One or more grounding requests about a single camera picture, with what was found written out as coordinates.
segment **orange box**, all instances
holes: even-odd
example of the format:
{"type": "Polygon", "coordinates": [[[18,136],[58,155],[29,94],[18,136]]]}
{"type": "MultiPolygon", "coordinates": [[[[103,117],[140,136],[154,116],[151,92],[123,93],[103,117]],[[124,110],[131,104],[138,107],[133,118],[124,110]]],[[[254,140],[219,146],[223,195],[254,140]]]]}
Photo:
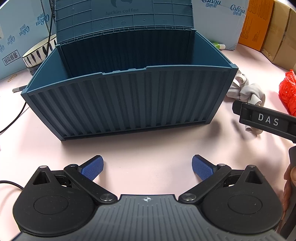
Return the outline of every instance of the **orange box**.
{"type": "Polygon", "coordinates": [[[239,44],[261,50],[269,25],[274,0],[249,0],[239,44]]]}

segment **brown cardboard box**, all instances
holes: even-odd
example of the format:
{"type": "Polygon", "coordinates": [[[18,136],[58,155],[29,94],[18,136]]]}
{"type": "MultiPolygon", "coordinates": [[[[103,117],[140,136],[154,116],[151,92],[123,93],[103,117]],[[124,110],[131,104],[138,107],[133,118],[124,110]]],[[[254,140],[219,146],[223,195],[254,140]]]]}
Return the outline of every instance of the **brown cardboard box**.
{"type": "Polygon", "coordinates": [[[261,52],[273,64],[296,70],[296,12],[275,1],[261,52]]]}
{"type": "Polygon", "coordinates": [[[261,50],[269,25],[274,0],[249,0],[239,44],[261,50]]]}

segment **red plastic bag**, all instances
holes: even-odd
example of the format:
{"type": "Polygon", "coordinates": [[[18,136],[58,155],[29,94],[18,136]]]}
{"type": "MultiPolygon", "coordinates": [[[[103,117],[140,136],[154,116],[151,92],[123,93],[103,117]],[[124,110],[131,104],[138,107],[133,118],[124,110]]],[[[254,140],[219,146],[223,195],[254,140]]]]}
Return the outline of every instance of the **red plastic bag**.
{"type": "Polygon", "coordinates": [[[296,75],[292,69],[279,84],[279,98],[289,114],[296,116],[296,75]]]}

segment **marker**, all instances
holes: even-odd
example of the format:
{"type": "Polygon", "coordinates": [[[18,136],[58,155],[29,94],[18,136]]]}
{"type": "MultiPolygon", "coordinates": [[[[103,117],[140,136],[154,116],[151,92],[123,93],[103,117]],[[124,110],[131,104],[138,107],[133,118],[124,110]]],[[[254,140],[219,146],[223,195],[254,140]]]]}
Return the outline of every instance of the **marker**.
{"type": "Polygon", "coordinates": [[[212,43],[217,49],[225,49],[225,44],[219,44],[217,42],[212,43]]]}

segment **black cable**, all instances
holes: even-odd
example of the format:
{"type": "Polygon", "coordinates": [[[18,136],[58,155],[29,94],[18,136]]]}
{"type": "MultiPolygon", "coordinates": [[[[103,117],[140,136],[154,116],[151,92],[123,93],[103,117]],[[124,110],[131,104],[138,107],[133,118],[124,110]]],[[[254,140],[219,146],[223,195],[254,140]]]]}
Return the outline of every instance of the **black cable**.
{"type": "Polygon", "coordinates": [[[18,116],[13,120],[13,122],[11,122],[7,127],[5,127],[2,131],[0,131],[0,134],[2,134],[4,131],[6,131],[14,122],[16,122],[16,120],[20,117],[20,115],[22,114],[24,108],[26,106],[26,102],[22,108],[22,110],[20,111],[20,113],[18,114],[18,116]]]}
{"type": "Polygon", "coordinates": [[[46,48],[46,57],[48,56],[48,51],[49,51],[49,42],[50,42],[50,37],[51,37],[51,33],[52,33],[52,20],[54,18],[54,8],[52,9],[52,15],[50,17],[50,28],[49,28],[49,36],[48,36],[48,41],[47,41],[47,48],[46,48]]]}
{"type": "Polygon", "coordinates": [[[0,181],[0,184],[1,183],[11,184],[13,186],[18,187],[20,190],[23,190],[24,189],[22,186],[18,185],[17,183],[11,182],[11,181],[0,181]]]}

